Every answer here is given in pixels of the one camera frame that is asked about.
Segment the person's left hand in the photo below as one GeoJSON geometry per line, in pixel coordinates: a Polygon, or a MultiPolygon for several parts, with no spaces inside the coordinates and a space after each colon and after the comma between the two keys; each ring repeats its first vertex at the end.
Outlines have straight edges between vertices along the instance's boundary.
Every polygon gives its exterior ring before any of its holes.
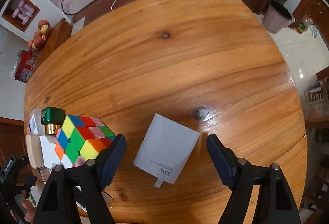
{"type": "Polygon", "coordinates": [[[26,209],[24,219],[28,223],[34,223],[34,217],[35,217],[36,210],[33,207],[33,204],[28,200],[24,200],[24,201],[22,201],[22,206],[26,209]]]}

